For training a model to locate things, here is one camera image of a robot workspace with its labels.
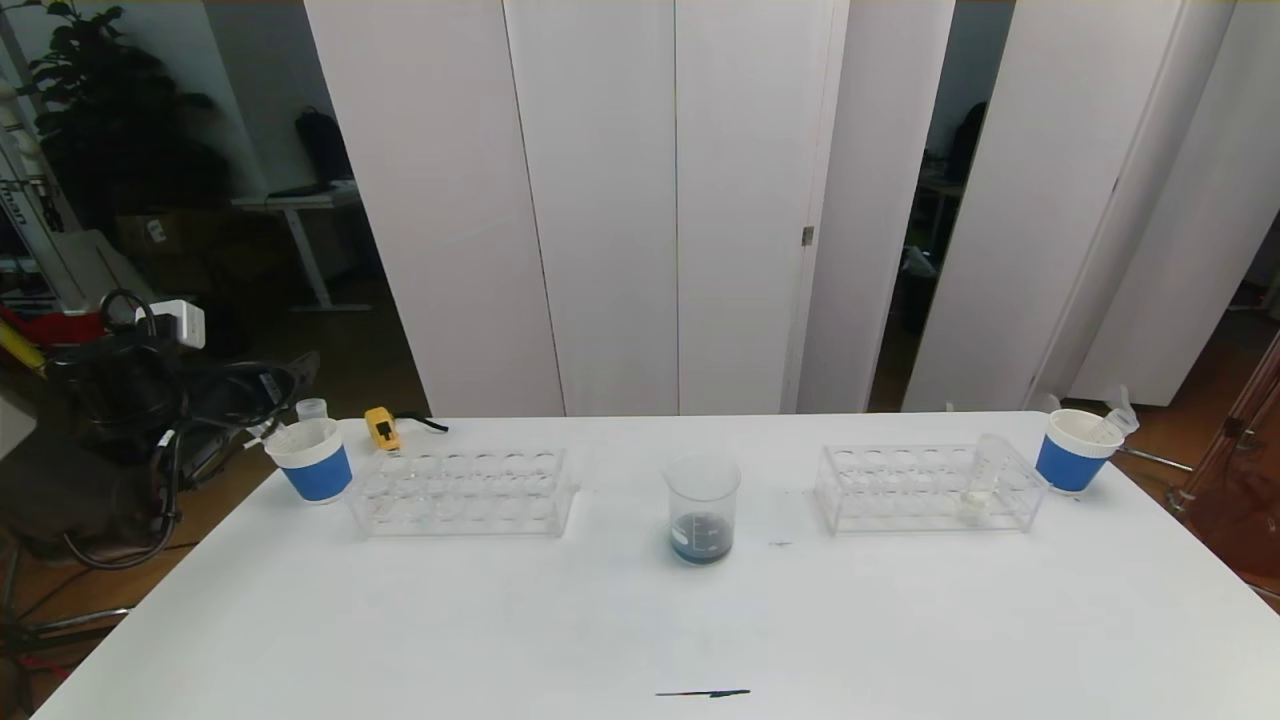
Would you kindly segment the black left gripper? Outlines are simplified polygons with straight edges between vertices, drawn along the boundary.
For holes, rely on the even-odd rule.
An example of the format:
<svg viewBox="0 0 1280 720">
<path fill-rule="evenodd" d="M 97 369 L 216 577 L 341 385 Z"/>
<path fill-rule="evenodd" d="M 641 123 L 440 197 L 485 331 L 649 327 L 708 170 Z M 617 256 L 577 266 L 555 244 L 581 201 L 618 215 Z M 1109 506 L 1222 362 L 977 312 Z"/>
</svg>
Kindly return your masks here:
<svg viewBox="0 0 1280 720">
<path fill-rule="evenodd" d="M 316 380 L 317 351 L 285 366 L 224 366 L 197 380 L 197 418 L 211 423 L 264 423 L 285 410 Z"/>
</svg>

